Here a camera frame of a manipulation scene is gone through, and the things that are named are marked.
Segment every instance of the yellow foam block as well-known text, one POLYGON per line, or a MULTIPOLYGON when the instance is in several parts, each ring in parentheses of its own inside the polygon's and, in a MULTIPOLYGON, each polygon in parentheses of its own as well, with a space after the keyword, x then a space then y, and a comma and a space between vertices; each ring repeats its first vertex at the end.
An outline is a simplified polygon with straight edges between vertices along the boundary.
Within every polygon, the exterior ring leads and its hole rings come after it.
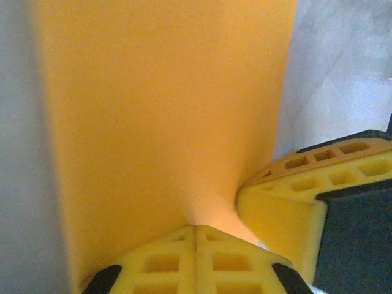
POLYGON ((73 282, 188 223, 230 227, 273 155, 295 1, 39 0, 31 14, 73 282))
POLYGON ((215 228, 184 227, 115 260, 122 268, 110 294, 284 294, 277 263, 292 266, 215 228))
POLYGON ((257 237, 273 252, 291 260, 311 284, 327 209, 315 197, 389 178, 392 151, 245 186, 239 191, 237 210, 257 237))

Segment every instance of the yellow corner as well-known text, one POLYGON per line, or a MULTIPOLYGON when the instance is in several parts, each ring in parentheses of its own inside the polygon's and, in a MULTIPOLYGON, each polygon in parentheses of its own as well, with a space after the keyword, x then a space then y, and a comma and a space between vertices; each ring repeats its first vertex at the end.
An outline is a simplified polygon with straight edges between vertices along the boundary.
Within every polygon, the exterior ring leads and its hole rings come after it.
POLYGON ((184 227, 115 260, 121 271, 110 294, 285 294, 276 264, 292 267, 215 228, 184 227))
POLYGON ((291 260, 311 284, 327 209, 315 197, 322 192, 390 178, 392 151, 343 160, 245 186, 238 194, 237 211, 269 249, 291 260))

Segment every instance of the black plastic piece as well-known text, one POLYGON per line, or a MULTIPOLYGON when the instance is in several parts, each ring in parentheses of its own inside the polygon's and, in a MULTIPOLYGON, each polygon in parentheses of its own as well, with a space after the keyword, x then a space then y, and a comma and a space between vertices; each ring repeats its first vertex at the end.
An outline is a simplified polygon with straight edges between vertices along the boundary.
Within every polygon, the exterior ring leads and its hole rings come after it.
POLYGON ((386 132, 388 134, 392 135, 392 115, 390 117, 390 123, 388 124, 388 128, 387 128, 386 132))
POLYGON ((109 294, 121 270, 121 265, 111 265, 99 271, 82 294, 109 294))
POLYGON ((378 138, 378 139, 384 139, 384 140, 388 140, 388 141, 392 141, 392 115, 390 117, 390 121, 388 124, 388 129, 386 132, 383 132, 381 130, 365 130, 363 132, 359 132, 356 134, 352 134, 349 136, 345 136, 345 137, 341 137, 338 139, 334 139, 331 141, 327 141, 324 143, 320 143, 320 144, 316 144, 310 147, 306 147, 303 148, 301 150, 298 150, 296 153, 303 153, 306 151, 310 151, 310 150, 314 150, 317 148, 321 148, 321 147, 325 147, 325 146, 329 146, 338 142, 343 142, 346 140, 351 140, 351 139, 359 139, 359 138, 378 138))
POLYGON ((328 293, 391 293, 392 179, 325 192, 314 285, 328 293))
POLYGON ((287 294, 313 294, 302 277, 294 269, 281 263, 272 265, 287 294))

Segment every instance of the gray surface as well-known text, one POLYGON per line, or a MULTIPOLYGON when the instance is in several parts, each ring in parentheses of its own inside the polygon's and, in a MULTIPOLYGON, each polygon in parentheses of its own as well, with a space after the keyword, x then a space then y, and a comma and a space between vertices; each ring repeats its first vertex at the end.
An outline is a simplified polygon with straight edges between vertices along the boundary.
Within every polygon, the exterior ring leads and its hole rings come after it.
POLYGON ((391 293, 391 198, 392 179, 318 194, 328 212, 315 285, 337 294, 391 293))
POLYGON ((0 0, 0 292, 68 293, 23 3, 0 0))
POLYGON ((392 113, 392 0, 298 0, 275 157, 392 113))

